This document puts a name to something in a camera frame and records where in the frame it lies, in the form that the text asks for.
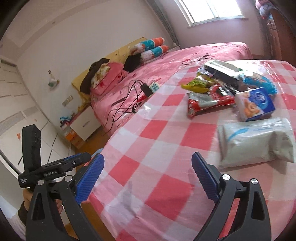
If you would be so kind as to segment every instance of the pink and white checkered tablecloth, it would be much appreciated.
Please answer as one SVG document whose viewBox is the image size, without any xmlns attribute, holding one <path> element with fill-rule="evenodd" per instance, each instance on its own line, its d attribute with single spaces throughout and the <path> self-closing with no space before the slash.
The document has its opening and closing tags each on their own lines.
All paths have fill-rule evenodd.
<svg viewBox="0 0 296 241">
<path fill-rule="evenodd" d="M 295 132 L 296 69 L 283 61 L 237 61 L 246 62 L 268 69 L 279 90 L 272 116 L 288 118 Z M 209 164 L 217 164 L 217 126 L 238 120 L 231 107 L 187 118 L 186 90 L 180 84 L 191 81 L 198 67 L 174 74 L 102 151 L 105 167 L 89 200 L 116 240 L 191 241 L 214 207 L 191 156 L 199 151 Z M 226 172 L 239 181 L 259 180 L 274 240 L 296 209 L 296 164 L 273 161 Z"/>
</svg>

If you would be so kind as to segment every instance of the pink pillow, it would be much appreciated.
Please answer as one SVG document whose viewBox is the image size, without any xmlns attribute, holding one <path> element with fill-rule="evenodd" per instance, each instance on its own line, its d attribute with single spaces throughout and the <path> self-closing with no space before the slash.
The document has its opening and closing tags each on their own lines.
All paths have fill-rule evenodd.
<svg viewBox="0 0 296 241">
<path fill-rule="evenodd" d="M 107 66 L 110 67 L 109 72 L 97 87 L 91 87 L 92 94 L 103 95 L 108 93 L 128 75 L 128 72 L 123 70 L 124 65 L 122 63 L 111 62 L 108 63 Z"/>
</svg>

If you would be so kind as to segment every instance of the pink bedsheet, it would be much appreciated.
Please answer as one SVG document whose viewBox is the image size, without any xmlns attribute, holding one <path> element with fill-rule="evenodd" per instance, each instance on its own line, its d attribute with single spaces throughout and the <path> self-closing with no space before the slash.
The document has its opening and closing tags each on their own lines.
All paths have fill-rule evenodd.
<svg viewBox="0 0 296 241">
<path fill-rule="evenodd" d="M 91 104 L 94 113 L 104 126 L 105 131 L 111 136 L 133 115 L 133 113 L 116 111 L 122 102 L 111 107 L 114 102 L 126 97 L 129 83 L 131 83 L 129 86 L 131 87 L 133 80 L 141 80 L 147 85 L 157 82 L 161 86 L 177 71 L 190 65 L 194 65 L 198 69 L 200 65 L 211 59 L 221 61 L 252 59 L 252 55 L 248 46 L 240 42 L 202 45 L 167 53 L 130 73 L 104 97 L 97 99 L 93 96 Z M 136 84 L 135 87 L 138 93 L 141 92 L 140 85 Z M 131 90 L 121 108 L 129 108 L 136 103 L 136 90 L 134 88 Z"/>
</svg>

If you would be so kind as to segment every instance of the ceiling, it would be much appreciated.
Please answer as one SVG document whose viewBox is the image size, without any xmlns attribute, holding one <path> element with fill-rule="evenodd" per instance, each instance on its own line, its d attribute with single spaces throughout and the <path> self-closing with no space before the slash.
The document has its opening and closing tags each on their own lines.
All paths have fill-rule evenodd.
<svg viewBox="0 0 296 241">
<path fill-rule="evenodd" d="M 110 0 L 30 0 L 0 42 L 0 55 L 16 61 L 42 34 L 83 9 Z"/>
</svg>

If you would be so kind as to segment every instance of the orange box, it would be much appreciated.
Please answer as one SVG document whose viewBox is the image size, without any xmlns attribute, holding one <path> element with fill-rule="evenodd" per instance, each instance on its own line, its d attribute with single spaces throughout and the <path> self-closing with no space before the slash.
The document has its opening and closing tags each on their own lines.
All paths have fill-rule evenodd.
<svg viewBox="0 0 296 241">
<path fill-rule="evenodd" d="M 77 136 L 76 132 L 71 130 L 67 135 L 66 135 L 66 140 L 72 141 L 75 137 Z"/>
<path fill-rule="evenodd" d="M 79 135 L 74 136 L 74 138 L 71 140 L 71 143 L 73 145 L 76 145 L 78 142 L 82 141 Z"/>
</svg>

